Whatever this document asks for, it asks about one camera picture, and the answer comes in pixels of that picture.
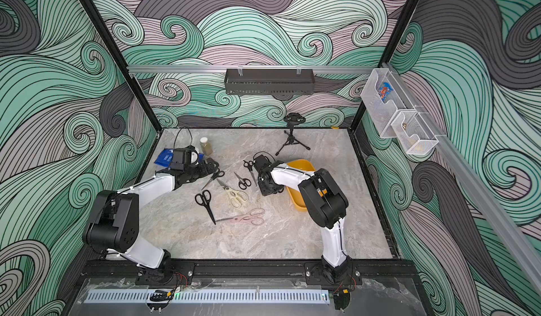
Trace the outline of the large black scissors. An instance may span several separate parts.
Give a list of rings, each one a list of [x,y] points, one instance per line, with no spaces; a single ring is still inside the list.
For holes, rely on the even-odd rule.
[[[194,196],[194,200],[197,205],[202,206],[206,209],[209,217],[211,218],[212,223],[216,224],[214,214],[211,210],[211,193],[209,190],[203,190],[201,193],[198,193]]]

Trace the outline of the cream kitchen scissors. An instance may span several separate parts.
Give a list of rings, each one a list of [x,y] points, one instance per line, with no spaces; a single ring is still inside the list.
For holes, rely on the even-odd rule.
[[[232,207],[240,208],[243,203],[248,202],[249,196],[244,191],[233,189],[230,186],[226,185],[225,183],[221,182],[221,180],[219,179],[217,179],[217,182],[227,193],[228,200]]]

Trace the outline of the pink scissors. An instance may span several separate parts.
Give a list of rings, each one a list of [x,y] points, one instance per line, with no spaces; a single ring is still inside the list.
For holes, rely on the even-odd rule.
[[[227,217],[217,220],[217,222],[245,223],[255,226],[261,226],[265,223],[263,215],[266,211],[263,208],[255,208],[243,215]]]

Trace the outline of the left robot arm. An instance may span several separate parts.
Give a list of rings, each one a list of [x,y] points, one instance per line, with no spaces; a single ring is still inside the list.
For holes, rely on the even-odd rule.
[[[95,251],[111,251],[140,267],[163,266],[166,251],[139,234],[139,210],[184,184],[214,174],[219,163],[207,158],[184,170],[163,169],[143,182],[118,191],[103,190],[94,200],[83,243]]]

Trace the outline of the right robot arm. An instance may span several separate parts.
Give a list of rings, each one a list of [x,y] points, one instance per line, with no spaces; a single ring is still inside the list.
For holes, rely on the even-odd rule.
[[[264,155],[253,159],[258,172],[258,186],[264,196],[282,188],[300,192],[310,218],[321,228],[323,240],[323,271],[332,280],[347,271],[350,257],[345,247],[345,217],[349,201],[326,169],[305,171],[285,163],[272,163]]]

